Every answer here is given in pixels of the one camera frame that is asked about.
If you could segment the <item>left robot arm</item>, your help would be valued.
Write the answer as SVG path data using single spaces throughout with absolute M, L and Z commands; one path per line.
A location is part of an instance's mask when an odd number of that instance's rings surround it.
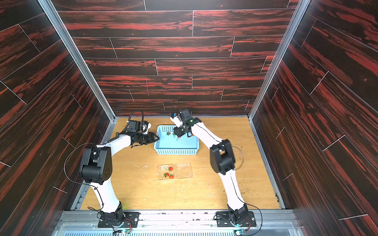
M 159 137 L 153 132 L 147 133 L 118 133 L 116 137 L 104 144 L 84 148 L 80 174 L 86 184 L 94 190 L 100 203 L 100 218 L 123 221 L 123 207 L 117 199 L 111 184 L 113 172 L 112 157 L 124 148 L 134 144 L 148 145 L 158 141 Z

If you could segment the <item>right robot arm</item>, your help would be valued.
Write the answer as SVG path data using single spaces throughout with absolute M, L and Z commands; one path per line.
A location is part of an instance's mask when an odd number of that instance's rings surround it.
M 216 136 L 199 118 L 193 118 L 187 109 L 173 113 L 170 119 L 176 125 L 175 135 L 196 136 L 209 149 L 211 167 L 220 176 L 225 188 L 229 219 L 235 226 L 242 225 L 249 211 L 237 183 L 236 159 L 231 142 Z

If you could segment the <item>clear plastic clamshell container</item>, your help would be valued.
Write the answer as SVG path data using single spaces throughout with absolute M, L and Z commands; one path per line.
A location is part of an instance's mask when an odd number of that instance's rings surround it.
M 163 174 L 169 173 L 169 176 L 174 176 L 174 179 L 186 179 L 193 176 L 192 166 L 190 163 L 178 163 L 178 164 L 165 164 L 159 165 L 158 167 L 158 177 L 160 180 L 172 180 L 169 177 L 164 178 Z

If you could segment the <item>light blue plastic basket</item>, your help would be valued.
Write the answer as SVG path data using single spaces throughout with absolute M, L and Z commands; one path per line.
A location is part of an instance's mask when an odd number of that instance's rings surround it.
M 196 155 L 199 150 L 199 139 L 196 136 L 188 138 L 184 134 L 177 138 L 173 130 L 175 125 L 160 125 L 157 127 L 159 140 L 154 143 L 154 149 L 159 155 Z

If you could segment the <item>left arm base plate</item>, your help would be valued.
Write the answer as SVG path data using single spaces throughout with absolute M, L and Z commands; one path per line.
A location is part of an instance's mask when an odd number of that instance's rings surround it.
M 98 228 L 136 228 L 139 222 L 140 212 L 123 211 L 107 213 L 100 211 Z

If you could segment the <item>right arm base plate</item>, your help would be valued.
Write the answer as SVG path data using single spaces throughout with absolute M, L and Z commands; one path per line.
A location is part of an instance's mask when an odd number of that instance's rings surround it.
M 254 213 L 250 211 L 241 215 L 233 211 L 217 211 L 213 219 L 220 228 L 257 226 Z

